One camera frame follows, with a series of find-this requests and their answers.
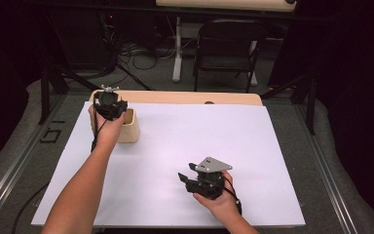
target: wooden bin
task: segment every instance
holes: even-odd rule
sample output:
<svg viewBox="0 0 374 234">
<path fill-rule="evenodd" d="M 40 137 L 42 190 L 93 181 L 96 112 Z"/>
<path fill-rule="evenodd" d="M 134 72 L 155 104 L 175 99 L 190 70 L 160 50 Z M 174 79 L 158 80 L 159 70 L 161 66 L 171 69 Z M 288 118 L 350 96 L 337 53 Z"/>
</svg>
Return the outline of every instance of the wooden bin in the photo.
<svg viewBox="0 0 374 234">
<path fill-rule="evenodd" d="M 127 108 L 126 121 L 121 127 L 120 136 L 118 137 L 118 143 L 134 143 L 139 138 L 139 127 L 138 120 L 135 115 L 135 110 Z"/>
</svg>

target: gray carpet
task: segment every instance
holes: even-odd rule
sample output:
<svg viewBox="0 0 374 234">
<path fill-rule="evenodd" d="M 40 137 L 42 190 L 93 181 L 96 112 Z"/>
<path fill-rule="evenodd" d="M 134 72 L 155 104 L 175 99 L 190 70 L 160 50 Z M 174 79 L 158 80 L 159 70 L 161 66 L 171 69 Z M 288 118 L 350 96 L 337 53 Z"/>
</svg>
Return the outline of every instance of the gray carpet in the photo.
<svg viewBox="0 0 374 234">
<path fill-rule="evenodd" d="M 267 91 L 266 84 L 270 76 L 276 52 L 279 46 L 276 43 L 266 46 L 260 62 L 256 67 L 256 75 L 259 84 L 250 89 L 251 93 L 263 94 Z M 154 60 L 143 55 L 132 57 L 139 65 L 148 67 L 154 64 Z M 192 91 L 192 62 L 191 58 L 183 61 L 182 78 L 178 84 L 171 82 L 173 59 L 159 59 L 157 64 L 148 70 L 135 69 L 129 62 L 130 71 L 138 76 L 144 83 L 161 91 Z M 243 93 L 245 79 L 234 78 L 223 75 L 222 79 L 214 82 L 216 76 L 221 74 L 204 74 L 201 80 L 199 91 L 201 92 L 233 92 Z M 122 89 L 143 90 L 142 87 L 120 71 L 91 80 L 100 85 L 110 85 L 119 82 Z M 31 148 L 26 166 L 9 196 L 4 199 L 0 207 L 0 233 L 10 233 L 17 214 L 27 199 L 38 191 L 42 186 L 51 180 L 56 168 L 57 160 L 62 152 L 65 143 L 74 127 L 74 123 L 83 102 L 90 96 L 90 92 L 74 81 L 68 80 L 71 89 L 66 97 L 60 99 L 60 108 L 54 112 L 51 122 L 46 128 L 49 133 L 45 136 L 47 129 L 42 130 L 36 144 Z M 40 115 L 39 106 L 39 82 L 30 86 L 31 100 L 24 113 L 19 127 L 14 131 L 13 137 L 0 154 L 0 182 L 5 177 L 6 171 L 12 166 L 17 156 L 22 154 L 30 138 L 34 136 Z M 307 133 L 303 121 L 300 119 L 300 112 L 304 106 L 291 105 L 286 97 L 289 91 L 280 94 L 279 98 L 264 100 L 271 115 L 272 122 L 277 133 L 280 148 L 287 165 L 296 195 L 300 199 L 301 209 L 306 219 L 306 225 L 295 228 L 262 228 L 261 233 L 374 233 L 373 211 L 361 200 L 355 191 L 355 187 L 341 167 L 334 149 L 333 138 L 326 118 L 326 109 L 320 103 L 316 109 L 315 129 L 317 135 L 312 139 Z M 59 99 L 52 94 L 53 102 Z M 312 140 L 318 142 L 321 154 L 328 165 L 331 175 L 335 178 L 344 202 L 351 215 L 354 231 L 350 232 L 341 224 L 340 216 L 335 212 L 335 204 L 329 197 L 329 188 L 323 181 L 323 174 L 320 170 L 320 163 L 317 158 L 317 149 L 312 145 Z M 42 198 L 44 191 L 40 192 L 35 199 L 27 204 L 18 221 L 16 233 L 39 233 L 39 227 L 33 227 L 29 223 L 36 211 L 36 202 Z M 108 233 L 189 233 L 188 230 L 107 230 Z"/>
</svg>

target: person's left arm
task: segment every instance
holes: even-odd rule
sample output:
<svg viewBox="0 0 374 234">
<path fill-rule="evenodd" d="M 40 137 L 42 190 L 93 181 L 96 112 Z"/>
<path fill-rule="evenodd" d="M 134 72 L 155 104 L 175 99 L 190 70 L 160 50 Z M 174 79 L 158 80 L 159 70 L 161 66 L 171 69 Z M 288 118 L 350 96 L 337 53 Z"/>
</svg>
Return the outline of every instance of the person's left arm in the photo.
<svg viewBox="0 0 374 234">
<path fill-rule="evenodd" d="M 90 107 L 94 129 L 94 110 Z M 99 126 L 105 122 L 96 114 Z M 125 121 L 106 121 L 97 137 L 97 144 L 80 170 L 59 194 L 44 225 L 42 233 L 91 233 L 102 194 L 108 161 Z"/>
</svg>

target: chair backrest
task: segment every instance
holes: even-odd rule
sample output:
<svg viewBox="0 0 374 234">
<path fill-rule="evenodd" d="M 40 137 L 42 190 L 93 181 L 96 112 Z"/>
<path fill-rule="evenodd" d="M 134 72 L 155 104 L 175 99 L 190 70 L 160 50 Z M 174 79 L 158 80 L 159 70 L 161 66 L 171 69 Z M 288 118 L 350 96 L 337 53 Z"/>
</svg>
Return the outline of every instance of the chair backrest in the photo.
<svg viewBox="0 0 374 234">
<path fill-rule="evenodd" d="M 214 19 L 199 31 L 198 53 L 210 56 L 249 55 L 252 41 L 259 45 L 266 38 L 263 23 L 246 19 Z"/>
</svg>

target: desk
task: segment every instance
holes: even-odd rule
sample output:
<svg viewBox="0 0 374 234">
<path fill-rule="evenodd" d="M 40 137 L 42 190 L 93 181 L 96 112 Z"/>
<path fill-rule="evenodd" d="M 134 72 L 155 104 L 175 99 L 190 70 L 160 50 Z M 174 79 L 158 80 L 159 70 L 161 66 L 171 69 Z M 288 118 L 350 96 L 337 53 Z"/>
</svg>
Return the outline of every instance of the desk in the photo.
<svg viewBox="0 0 374 234">
<path fill-rule="evenodd" d="M 136 110 L 140 138 L 115 147 L 94 226 L 221 227 L 186 192 L 177 175 L 196 176 L 188 163 L 200 163 L 206 156 L 233 166 L 243 216 L 251 225 L 305 224 L 269 114 L 258 95 L 119 93 Z M 220 104 L 202 104 L 208 100 Z M 90 105 L 86 102 L 78 117 L 33 225 L 45 223 L 59 192 L 90 154 Z"/>
<path fill-rule="evenodd" d="M 262 11 L 262 12 L 293 12 L 296 4 L 288 4 L 285 0 L 156 0 L 157 6 L 164 7 L 179 7 L 179 8 L 209 8 L 209 9 L 230 9 L 230 10 L 247 10 L 247 11 Z M 190 35 L 197 35 L 201 25 L 191 26 L 193 33 Z M 172 81 L 179 82 L 181 76 L 181 38 L 182 23 L 180 17 L 177 17 L 175 34 L 175 62 L 172 73 Z M 251 78 L 250 85 L 257 85 L 255 73 Z"/>
</svg>

